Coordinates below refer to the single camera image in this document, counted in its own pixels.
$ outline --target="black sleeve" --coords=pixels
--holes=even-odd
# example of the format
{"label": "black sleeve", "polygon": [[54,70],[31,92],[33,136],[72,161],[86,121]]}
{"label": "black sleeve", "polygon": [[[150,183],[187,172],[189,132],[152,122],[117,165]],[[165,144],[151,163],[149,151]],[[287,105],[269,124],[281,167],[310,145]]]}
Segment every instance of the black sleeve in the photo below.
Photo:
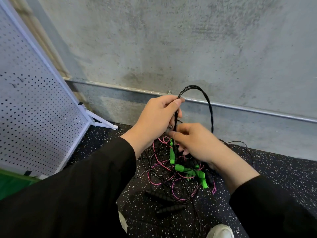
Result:
{"label": "black sleeve", "polygon": [[113,220],[120,224],[115,202],[135,170],[133,148],[117,138],[89,158],[1,200],[1,236],[88,237],[100,228],[110,234]]}
{"label": "black sleeve", "polygon": [[315,217],[264,176],[238,187],[229,204],[251,238],[317,237]]}

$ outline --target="pegboard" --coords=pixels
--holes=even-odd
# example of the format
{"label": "pegboard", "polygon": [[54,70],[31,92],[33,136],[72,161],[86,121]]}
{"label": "pegboard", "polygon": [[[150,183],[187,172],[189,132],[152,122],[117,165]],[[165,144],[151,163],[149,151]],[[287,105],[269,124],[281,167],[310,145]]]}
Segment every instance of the pegboard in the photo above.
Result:
{"label": "pegboard", "polygon": [[0,4],[0,168],[50,176],[91,120],[7,0]]}

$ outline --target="right hand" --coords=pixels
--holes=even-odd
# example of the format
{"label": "right hand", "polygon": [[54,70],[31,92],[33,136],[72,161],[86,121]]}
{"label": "right hand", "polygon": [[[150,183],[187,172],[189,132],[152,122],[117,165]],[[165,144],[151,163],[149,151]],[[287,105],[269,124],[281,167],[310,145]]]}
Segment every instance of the right hand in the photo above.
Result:
{"label": "right hand", "polygon": [[182,123],[177,125],[176,132],[170,131],[169,136],[179,143],[179,151],[184,150],[196,159],[213,163],[218,153],[226,146],[200,123]]}

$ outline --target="green mat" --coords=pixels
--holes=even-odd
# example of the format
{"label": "green mat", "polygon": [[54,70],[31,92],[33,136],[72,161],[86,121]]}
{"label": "green mat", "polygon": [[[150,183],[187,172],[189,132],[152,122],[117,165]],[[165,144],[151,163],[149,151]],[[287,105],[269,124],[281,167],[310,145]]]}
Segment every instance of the green mat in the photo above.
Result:
{"label": "green mat", "polygon": [[38,181],[40,180],[30,176],[0,169],[0,200]]}

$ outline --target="white metal frame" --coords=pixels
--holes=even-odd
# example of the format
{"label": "white metal frame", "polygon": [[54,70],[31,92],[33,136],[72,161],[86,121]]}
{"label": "white metal frame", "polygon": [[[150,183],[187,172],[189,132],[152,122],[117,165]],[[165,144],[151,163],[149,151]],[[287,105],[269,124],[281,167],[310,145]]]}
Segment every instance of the white metal frame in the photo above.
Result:
{"label": "white metal frame", "polygon": [[[112,129],[118,129],[118,126],[113,125],[113,124],[109,123],[108,121],[102,119],[101,117],[97,116],[93,112],[90,112],[89,110],[87,110],[85,108],[85,106],[82,103],[79,103],[79,101],[77,100],[77,98],[75,97],[75,95],[73,94],[71,89],[69,88],[69,86],[66,84],[64,79],[61,77],[61,75],[57,71],[57,69],[54,67],[54,65],[50,61],[49,57],[45,54],[42,47],[38,44],[38,42],[36,41],[34,36],[31,34],[29,29],[27,28],[27,26],[24,24],[23,20],[20,18],[18,13],[15,11],[14,7],[9,2],[9,0],[0,0],[0,6],[6,12],[6,14],[9,16],[9,18],[14,23],[16,28],[21,32],[21,34],[24,36],[24,38],[28,41],[28,43],[31,45],[31,47],[34,49],[34,51],[38,55],[38,57],[46,65],[46,67],[49,69],[49,71],[52,73],[52,75],[61,84],[63,89],[66,91],[68,96],[71,98],[71,100],[76,104],[79,111],[87,119],[87,124],[85,125],[85,127],[81,131],[80,135],[77,137],[74,144],[72,145],[72,147],[70,148],[70,150],[68,151],[68,153],[66,154],[66,156],[64,157],[62,162],[60,163],[60,165],[58,166],[58,168],[55,172],[55,173],[57,173],[64,168],[67,161],[69,160],[69,158],[71,157],[71,155],[75,151],[77,145],[80,143],[81,139],[85,135],[85,133],[88,130],[88,128],[90,127],[90,125],[95,125],[95,126],[105,127],[105,128],[112,128]],[[100,121],[101,123],[95,122],[93,118]],[[21,170],[18,170],[15,167],[11,167],[11,165],[6,165],[6,164],[1,164],[1,168],[7,169],[7,170],[10,170],[13,172],[17,172],[17,173],[22,172]],[[43,178],[46,178],[47,176],[40,175],[39,177],[43,179]]]}

